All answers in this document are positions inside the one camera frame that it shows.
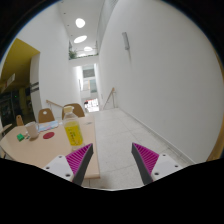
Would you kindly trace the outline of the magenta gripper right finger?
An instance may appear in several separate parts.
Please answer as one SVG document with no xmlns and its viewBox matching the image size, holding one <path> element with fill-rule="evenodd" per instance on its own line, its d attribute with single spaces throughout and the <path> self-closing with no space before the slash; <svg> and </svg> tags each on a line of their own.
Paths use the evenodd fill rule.
<svg viewBox="0 0 224 224">
<path fill-rule="evenodd" d="M 144 185 L 182 169 L 182 166 L 168 154 L 158 154 L 137 143 L 132 144 L 131 152 Z"/>
</svg>

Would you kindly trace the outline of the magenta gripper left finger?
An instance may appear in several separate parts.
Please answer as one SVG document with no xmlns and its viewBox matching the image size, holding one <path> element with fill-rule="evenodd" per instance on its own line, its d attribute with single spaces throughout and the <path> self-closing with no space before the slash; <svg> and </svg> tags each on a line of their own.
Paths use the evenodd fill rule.
<svg viewBox="0 0 224 224">
<path fill-rule="evenodd" d="M 56 156 L 44 170 L 80 186 L 92 155 L 93 144 L 88 144 L 67 156 Z"/>
</svg>

